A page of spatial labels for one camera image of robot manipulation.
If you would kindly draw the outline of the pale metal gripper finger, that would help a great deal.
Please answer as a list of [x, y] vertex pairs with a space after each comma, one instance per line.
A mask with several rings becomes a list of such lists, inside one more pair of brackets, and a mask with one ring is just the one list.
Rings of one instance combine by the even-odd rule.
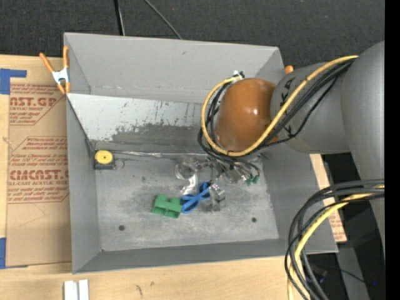
[[196, 194], [198, 192], [199, 176], [197, 173], [188, 178], [188, 183], [182, 188], [182, 195]]
[[226, 198], [225, 191], [217, 184], [213, 182], [209, 187], [210, 204], [209, 208], [211, 211], [220, 211], [221, 206]]

